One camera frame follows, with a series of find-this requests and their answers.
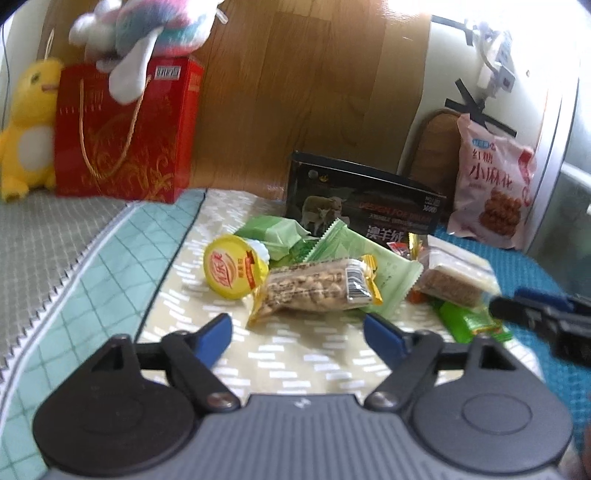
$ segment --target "blue handle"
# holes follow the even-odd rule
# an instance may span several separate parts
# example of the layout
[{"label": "blue handle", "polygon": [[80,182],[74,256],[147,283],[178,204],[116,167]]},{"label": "blue handle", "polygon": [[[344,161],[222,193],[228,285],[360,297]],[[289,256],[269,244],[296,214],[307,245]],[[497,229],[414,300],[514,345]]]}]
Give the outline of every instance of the blue handle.
[{"label": "blue handle", "polygon": [[527,299],[554,307],[560,312],[573,313],[574,305],[569,301],[566,295],[547,293],[533,288],[519,287],[515,290],[514,298]]},{"label": "blue handle", "polygon": [[404,332],[371,314],[363,321],[363,335],[369,347],[377,353],[390,370],[394,370],[408,355]]},{"label": "blue handle", "polygon": [[196,333],[195,357],[211,369],[232,341],[232,318],[222,313]]}]

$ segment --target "black box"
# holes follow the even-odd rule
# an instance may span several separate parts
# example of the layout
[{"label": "black box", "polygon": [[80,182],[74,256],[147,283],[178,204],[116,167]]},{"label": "black box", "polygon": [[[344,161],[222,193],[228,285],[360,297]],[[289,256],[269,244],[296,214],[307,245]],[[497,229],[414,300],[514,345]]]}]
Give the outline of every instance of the black box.
[{"label": "black box", "polygon": [[433,233],[445,197],[393,173],[336,158],[292,154],[286,216],[320,236],[341,218],[354,230],[386,245],[407,232]]}]

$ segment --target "cable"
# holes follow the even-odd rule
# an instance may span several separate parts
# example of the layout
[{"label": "cable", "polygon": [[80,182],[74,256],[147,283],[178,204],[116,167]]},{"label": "cable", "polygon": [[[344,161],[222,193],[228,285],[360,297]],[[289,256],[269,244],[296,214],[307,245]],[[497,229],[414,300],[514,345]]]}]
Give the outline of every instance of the cable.
[{"label": "cable", "polygon": [[6,60],[6,93],[4,94],[4,108],[2,109],[2,129],[4,130],[4,121],[6,120],[6,106],[8,104],[8,92],[10,91],[10,67],[8,65],[8,53],[6,50],[6,39],[4,38],[4,25],[2,24],[2,49],[4,50],[4,59]]},{"label": "cable", "polygon": [[47,44],[45,45],[45,56],[43,60],[47,60],[49,55],[51,54],[51,47],[53,46],[53,37],[56,34],[56,29],[52,28],[51,32],[49,33],[49,38],[47,39]]},{"label": "cable", "polygon": [[485,36],[485,31],[484,31],[485,27],[482,23],[480,23],[478,25],[478,33],[476,35],[476,49],[478,51],[478,53],[480,54],[482,61],[484,62],[484,64],[492,71],[492,73],[494,75],[497,75],[499,73],[499,70],[491,63],[491,61],[486,57],[486,53],[484,51],[484,36]]}]

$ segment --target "gold rope handle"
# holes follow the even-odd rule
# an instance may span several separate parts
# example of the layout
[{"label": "gold rope handle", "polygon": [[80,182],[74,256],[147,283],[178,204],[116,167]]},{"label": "gold rope handle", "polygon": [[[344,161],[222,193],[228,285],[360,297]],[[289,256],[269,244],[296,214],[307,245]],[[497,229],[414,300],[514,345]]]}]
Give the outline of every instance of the gold rope handle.
[{"label": "gold rope handle", "polygon": [[127,157],[129,147],[131,145],[131,139],[134,136],[135,123],[138,120],[139,108],[142,106],[142,101],[144,100],[144,93],[145,93],[145,90],[148,87],[148,84],[151,79],[152,79],[151,76],[148,76],[148,78],[146,79],[146,85],[144,87],[144,91],[142,92],[141,97],[139,97],[138,102],[135,105],[134,114],[131,117],[131,125],[129,126],[129,131],[127,133],[127,140],[125,141],[125,146],[123,147],[123,152],[121,152],[121,155],[119,156],[119,159],[117,160],[117,162],[115,163],[113,168],[111,170],[109,170],[107,173],[103,173],[103,174],[99,173],[97,171],[97,169],[95,169],[92,166],[92,164],[90,163],[90,160],[88,159],[88,155],[86,154],[86,147],[85,147],[85,142],[84,142],[84,79],[80,80],[80,122],[79,122],[80,148],[82,149],[82,157],[84,158],[84,163],[86,163],[86,167],[88,168],[90,174],[96,180],[106,180],[106,179],[112,177],[121,168],[121,165],[123,165],[123,162],[125,161],[125,157]]}]

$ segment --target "blue fabric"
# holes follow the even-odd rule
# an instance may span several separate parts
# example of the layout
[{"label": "blue fabric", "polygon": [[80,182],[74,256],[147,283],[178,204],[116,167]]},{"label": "blue fabric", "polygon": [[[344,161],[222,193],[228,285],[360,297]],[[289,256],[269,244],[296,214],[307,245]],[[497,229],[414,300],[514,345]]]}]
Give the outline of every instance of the blue fabric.
[{"label": "blue fabric", "polygon": [[[549,293],[564,293],[558,284],[531,258],[513,250],[500,250],[474,240],[448,235],[439,227],[435,236],[486,258],[495,271],[503,295],[513,296],[519,287],[534,288]],[[515,337],[530,347],[540,360],[548,388],[569,408],[574,422],[574,439],[583,448],[583,431],[591,421],[591,369],[577,367],[550,354],[548,345],[531,332],[511,328]]]}]

